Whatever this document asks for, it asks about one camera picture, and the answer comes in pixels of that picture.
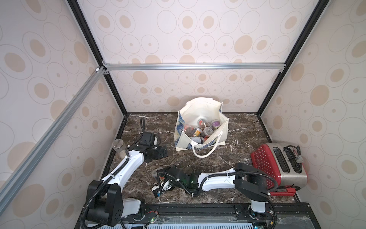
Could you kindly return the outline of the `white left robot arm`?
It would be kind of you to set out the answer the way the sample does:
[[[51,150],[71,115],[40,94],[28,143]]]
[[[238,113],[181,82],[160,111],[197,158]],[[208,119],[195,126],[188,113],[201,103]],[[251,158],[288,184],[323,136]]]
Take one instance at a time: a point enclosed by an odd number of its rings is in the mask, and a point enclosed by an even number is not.
[[[128,145],[121,163],[101,180],[92,181],[87,189],[85,205],[79,223],[88,229],[87,221],[96,223],[92,229],[102,226],[114,227],[123,217],[141,212],[142,202],[135,198],[123,199],[122,190],[132,174],[143,164],[168,156],[167,148],[161,146],[157,134],[146,132],[145,118],[140,118],[141,133]]]

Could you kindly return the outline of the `cream canvas starry night bag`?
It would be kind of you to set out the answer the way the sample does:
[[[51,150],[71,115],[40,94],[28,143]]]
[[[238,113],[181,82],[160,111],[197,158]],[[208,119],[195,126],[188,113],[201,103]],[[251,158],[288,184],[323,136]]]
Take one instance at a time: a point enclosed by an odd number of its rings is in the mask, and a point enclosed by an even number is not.
[[[229,118],[222,113],[223,103],[213,98],[198,97],[188,101],[178,111],[174,129],[176,151],[190,150],[198,158],[207,158],[218,146],[226,144]],[[203,137],[205,142],[197,144],[184,133],[184,126],[195,127],[192,137]]]

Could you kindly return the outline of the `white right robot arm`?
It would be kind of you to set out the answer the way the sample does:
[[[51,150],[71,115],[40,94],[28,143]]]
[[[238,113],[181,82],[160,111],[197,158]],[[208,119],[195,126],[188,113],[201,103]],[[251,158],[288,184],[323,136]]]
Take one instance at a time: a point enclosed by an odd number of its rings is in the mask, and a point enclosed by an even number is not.
[[[155,198],[175,188],[183,189],[192,197],[214,189],[235,189],[250,199],[248,216],[253,220],[265,219],[270,210],[274,210],[269,200],[271,192],[278,188],[278,183],[269,174],[243,163],[234,168],[216,173],[185,173],[176,167],[166,167],[156,171],[157,184],[152,188]]]

